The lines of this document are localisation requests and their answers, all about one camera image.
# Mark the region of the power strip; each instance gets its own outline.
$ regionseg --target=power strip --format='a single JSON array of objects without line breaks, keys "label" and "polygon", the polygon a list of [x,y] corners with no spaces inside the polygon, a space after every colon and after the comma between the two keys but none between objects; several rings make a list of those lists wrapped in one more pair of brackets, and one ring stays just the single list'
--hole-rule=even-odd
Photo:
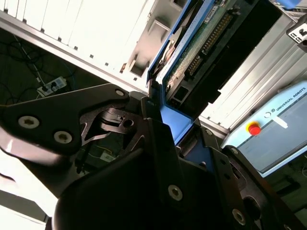
[{"label": "power strip", "polygon": [[61,88],[64,88],[65,86],[67,86],[66,79],[61,76],[61,77],[58,77],[58,78],[52,80],[51,82],[48,82],[44,86],[44,89],[43,89],[43,86],[39,87],[37,89],[37,91],[42,97],[46,97],[46,96],[54,93],[55,91],[57,91]]}]

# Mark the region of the green circuit board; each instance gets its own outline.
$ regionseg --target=green circuit board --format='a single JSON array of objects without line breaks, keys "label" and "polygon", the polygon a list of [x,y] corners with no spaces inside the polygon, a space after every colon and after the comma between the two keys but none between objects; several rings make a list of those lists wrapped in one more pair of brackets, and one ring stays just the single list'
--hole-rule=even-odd
[{"label": "green circuit board", "polygon": [[186,48],[177,64],[174,66],[171,74],[169,75],[169,78],[167,80],[168,89],[177,87],[177,85],[179,84],[178,81],[182,80],[186,70],[193,74],[199,64],[202,63],[203,59],[201,56],[198,55],[198,53],[202,50],[204,50],[204,52],[206,52],[206,50],[209,50],[205,49],[204,45],[207,45],[207,48],[211,48],[214,45],[215,41],[218,38],[218,36],[215,36],[216,33],[222,32],[222,30],[219,29],[219,26],[221,26],[221,22],[224,22],[223,25],[226,25],[225,15],[227,15],[227,11],[234,6],[235,2],[236,0],[229,0],[223,7],[219,5],[214,5],[212,7],[206,19],[198,29],[197,33],[192,38],[188,47]]}]

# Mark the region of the circuit board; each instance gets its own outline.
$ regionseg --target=circuit board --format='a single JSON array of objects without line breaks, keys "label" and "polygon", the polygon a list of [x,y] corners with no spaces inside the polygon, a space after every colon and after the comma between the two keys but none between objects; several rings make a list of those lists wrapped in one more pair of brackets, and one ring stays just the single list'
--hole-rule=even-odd
[{"label": "circuit board", "polygon": [[[171,96],[175,95],[175,90],[183,80],[189,81],[193,78],[195,70],[204,61],[204,56],[208,55],[210,49],[214,46],[219,36],[231,21],[235,3],[236,0],[230,0],[223,3],[217,2],[213,5],[211,11],[194,35],[178,63],[174,66],[166,81],[167,100],[170,100]],[[185,95],[177,95],[179,101],[184,100],[185,97]]]}]

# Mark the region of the red emergency stop button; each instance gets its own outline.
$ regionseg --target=red emergency stop button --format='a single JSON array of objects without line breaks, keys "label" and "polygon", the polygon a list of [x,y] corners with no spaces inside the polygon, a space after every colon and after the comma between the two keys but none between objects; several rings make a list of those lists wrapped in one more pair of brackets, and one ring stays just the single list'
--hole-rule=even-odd
[{"label": "red emergency stop button", "polygon": [[257,122],[252,122],[248,125],[248,132],[255,136],[258,135],[261,132],[261,128]]}]

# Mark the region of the universal robots logo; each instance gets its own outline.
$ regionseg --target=universal robots logo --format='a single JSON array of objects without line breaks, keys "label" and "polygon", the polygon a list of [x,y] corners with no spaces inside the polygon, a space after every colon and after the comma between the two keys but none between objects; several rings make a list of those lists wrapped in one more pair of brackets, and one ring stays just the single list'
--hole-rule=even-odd
[{"label": "universal robots logo", "polygon": [[290,103],[294,98],[296,98],[297,96],[301,96],[302,92],[304,92],[306,90],[305,87],[303,87],[301,90],[299,90],[298,92],[296,92],[292,97],[288,98],[283,104],[281,104],[280,106],[278,106],[276,109],[272,109],[271,112],[274,113],[275,111],[281,110],[283,107],[285,107],[288,103]]}]

